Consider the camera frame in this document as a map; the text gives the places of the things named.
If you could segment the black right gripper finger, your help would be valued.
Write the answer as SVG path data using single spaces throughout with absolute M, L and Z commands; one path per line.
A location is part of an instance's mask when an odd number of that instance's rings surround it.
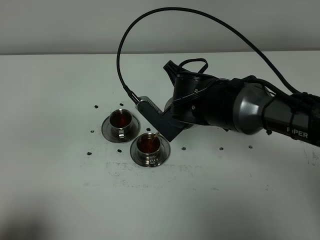
M 164 71 L 167 73 L 171 83 L 175 86 L 176 77 L 178 74 L 179 66 L 175 64 L 172 60 L 169 60 L 164 66 Z

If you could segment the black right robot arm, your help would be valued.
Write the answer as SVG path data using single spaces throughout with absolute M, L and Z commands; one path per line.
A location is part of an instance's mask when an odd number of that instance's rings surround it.
M 301 92 L 288 95 L 253 75 L 225 79 L 169 61 L 164 70 L 173 87 L 173 117 L 189 125 L 216 126 L 253 135 L 261 130 L 320 144 L 320 99 Z

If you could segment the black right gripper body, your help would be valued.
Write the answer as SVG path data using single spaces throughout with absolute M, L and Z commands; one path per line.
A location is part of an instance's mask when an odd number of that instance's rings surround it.
M 228 80 L 183 71 L 175 79 L 174 112 L 182 115 L 189 110 L 197 125 L 235 131 L 233 110 L 239 92 L 240 80 L 237 78 Z

